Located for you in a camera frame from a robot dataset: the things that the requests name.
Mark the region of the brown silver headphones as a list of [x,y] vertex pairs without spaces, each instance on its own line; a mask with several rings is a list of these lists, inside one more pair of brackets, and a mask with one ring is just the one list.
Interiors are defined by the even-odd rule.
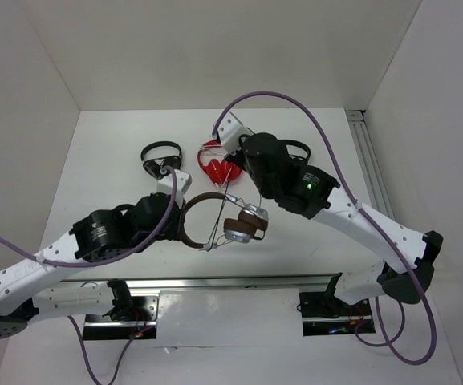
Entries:
[[213,237],[206,243],[193,241],[185,231],[185,217],[195,205],[207,200],[221,200],[223,204],[230,202],[241,209],[236,219],[226,218],[223,223],[226,241],[248,244],[251,240],[261,241],[269,226],[269,214],[263,207],[246,203],[242,198],[229,193],[205,192],[188,201],[181,214],[180,238],[181,242],[192,248],[209,252],[219,247]]

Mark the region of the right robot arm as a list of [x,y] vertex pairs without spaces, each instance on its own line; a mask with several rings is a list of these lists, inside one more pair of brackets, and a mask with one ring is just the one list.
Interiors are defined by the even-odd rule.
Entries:
[[328,311],[343,314],[357,302],[382,295],[411,305],[422,300],[441,251],[439,233],[411,230],[354,201],[333,176],[291,159],[286,141],[271,134],[242,133],[222,145],[229,160],[247,172],[263,198],[340,231],[380,258],[364,270],[339,273],[331,279],[324,296]]

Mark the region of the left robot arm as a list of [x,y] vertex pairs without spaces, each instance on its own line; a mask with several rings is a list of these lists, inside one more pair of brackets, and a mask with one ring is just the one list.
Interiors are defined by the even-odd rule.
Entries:
[[94,314],[121,321],[132,317],[136,304],[123,279],[92,286],[64,287],[60,282],[81,270],[140,253],[156,241],[178,240],[184,205],[180,193],[156,192],[134,205],[99,209],[35,254],[0,238],[1,244],[24,258],[0,270],[0,339],[51,318]]

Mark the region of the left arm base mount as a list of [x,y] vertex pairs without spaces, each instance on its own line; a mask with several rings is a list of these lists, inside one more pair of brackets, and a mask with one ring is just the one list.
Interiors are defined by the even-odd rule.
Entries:
[[84,341],[153,340],[157,335],[160,293],[130,288],[121,279],[105,282],[114,299],[111,310],[103,315],[87,314],[83,324]]

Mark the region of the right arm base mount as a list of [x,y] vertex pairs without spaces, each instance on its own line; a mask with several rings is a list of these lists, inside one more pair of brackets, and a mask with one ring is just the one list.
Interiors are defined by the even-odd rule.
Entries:
[[335,297],[340,276],[335,274],[324,290],[299,293],[296,309],[302,316],[304,337],[375,332],[368,300],[348,305]]

